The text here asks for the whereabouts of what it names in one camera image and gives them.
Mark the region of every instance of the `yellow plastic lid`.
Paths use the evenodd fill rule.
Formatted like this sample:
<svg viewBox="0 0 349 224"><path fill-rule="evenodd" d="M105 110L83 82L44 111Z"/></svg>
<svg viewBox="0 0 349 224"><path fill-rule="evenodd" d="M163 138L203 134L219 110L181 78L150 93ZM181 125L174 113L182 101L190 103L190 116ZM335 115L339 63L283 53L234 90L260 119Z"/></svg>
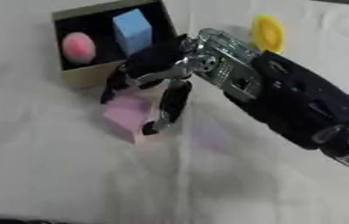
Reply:
<svg viewBox="0 0 349 224"><path fill-rule="evenodd" d="M258 15L253 21L253 42L261 51L280 53L284 49L284 27L274 17Z"/></svg>

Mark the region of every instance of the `tablecloth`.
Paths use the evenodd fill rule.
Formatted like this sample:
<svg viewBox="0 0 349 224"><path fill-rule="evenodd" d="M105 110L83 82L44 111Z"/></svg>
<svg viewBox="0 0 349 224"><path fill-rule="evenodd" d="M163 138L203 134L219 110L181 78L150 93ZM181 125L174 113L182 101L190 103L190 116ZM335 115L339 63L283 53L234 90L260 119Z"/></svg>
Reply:
<svg viewBox="0 0 349 224"><path fill-rule="evenodd" d="M0 0L0 217L75 223L349 223L349 169L301 150L193 77L167 137L124 142L100 89L59 77L53 11L104 0ZM259 13L283 55L349 92L349 6L307 0L166 0L179 32L246 38Z"/></svg>

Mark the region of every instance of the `black robotic forearm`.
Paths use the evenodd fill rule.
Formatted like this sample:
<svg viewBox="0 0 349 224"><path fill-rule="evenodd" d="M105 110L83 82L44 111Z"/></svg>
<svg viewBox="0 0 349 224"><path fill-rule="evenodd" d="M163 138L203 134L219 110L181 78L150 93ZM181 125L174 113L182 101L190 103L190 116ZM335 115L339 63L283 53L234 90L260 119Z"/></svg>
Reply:
<svg viewBox="0 0 349 224"><path fill-rule="evenodd" d="M349 155L349 94L272 52L251 64L262 77L261 93L246 103L227 94L231 101L302 148Z"/></svg>

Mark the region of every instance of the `pink sponge ball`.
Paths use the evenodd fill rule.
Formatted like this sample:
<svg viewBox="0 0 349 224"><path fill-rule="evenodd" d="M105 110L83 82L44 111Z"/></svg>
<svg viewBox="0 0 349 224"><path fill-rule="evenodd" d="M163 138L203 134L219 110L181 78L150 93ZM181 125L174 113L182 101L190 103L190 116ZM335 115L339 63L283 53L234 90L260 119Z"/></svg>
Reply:
<svg viewBox="0 0 349 224"><path fill-rule="evenodd" d="M74 64L88 64L95 55L94 41L83 32L72 32L62 41L62 51L67 60Z"/></svg>

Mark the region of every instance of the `pink foam block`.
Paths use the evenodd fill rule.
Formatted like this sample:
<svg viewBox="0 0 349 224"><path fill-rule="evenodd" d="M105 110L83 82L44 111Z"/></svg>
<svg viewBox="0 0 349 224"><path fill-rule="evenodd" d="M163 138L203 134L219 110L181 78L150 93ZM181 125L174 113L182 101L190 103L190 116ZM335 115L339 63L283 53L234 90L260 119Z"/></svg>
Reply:
<svg viewBox="0 0 349 224"><path fill-rule="evenodd" d="M108 103L103 116L114 132L132 143L138 143L143 139L141 131L149 118L151 107L149 99L118 95Z"/></svg>

